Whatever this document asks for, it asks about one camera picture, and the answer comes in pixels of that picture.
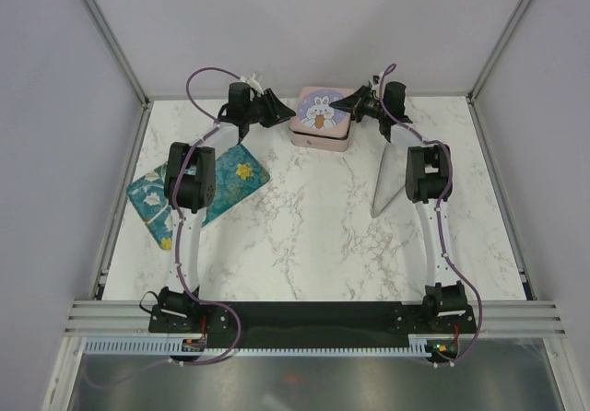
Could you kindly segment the square tin lid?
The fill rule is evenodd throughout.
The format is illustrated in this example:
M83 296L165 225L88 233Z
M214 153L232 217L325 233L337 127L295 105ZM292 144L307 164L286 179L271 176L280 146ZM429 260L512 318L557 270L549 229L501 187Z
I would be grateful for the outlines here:
M289 122L289 129L302 135L344 138L350 126L349 113L337 110L330 104L352 93L351 88L303 88L295 108L296 115Z

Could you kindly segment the metal tongs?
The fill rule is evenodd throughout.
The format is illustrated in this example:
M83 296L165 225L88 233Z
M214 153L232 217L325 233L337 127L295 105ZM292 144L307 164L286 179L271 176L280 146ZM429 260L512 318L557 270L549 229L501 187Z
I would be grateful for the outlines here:
M372 218L380 216L395 197L405 189L406 164L407 151L387 143L383 149L373 193Z

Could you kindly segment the pink chocolate tin box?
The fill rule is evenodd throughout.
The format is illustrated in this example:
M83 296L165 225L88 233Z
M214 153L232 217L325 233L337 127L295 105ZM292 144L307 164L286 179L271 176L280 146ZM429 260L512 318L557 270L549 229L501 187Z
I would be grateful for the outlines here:
M291 143L296 147L308 147L327 151L344 152L348 149L349 133L341 137L330 137L300 132L291 133Z

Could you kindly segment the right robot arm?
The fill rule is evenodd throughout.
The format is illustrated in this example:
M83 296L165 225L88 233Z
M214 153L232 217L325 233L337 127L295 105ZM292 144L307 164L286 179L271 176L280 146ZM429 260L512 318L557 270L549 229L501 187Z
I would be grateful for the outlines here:
M370 117L379 123L386 140L375 192L400 192L415 207L426 253L427 285L419 317L439 333L467 314L466 289L472 284L454 263L448 222L448 200L453 192L454 168L450 148L414 128L406 115L406 86L400 82L364 85L330 106L355 122Z

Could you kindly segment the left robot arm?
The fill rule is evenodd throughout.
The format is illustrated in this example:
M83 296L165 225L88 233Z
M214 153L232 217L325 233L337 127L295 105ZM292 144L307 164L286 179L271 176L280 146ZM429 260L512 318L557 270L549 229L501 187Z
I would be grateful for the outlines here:
M191 144L171 145L164 193L171 205L173 255L158 305L180 331L192 332L202 319L198 249L207 209L216 194L216 159L238 146L251 125L271 128L294 115L271 89L252 80L234 82L212 127Z

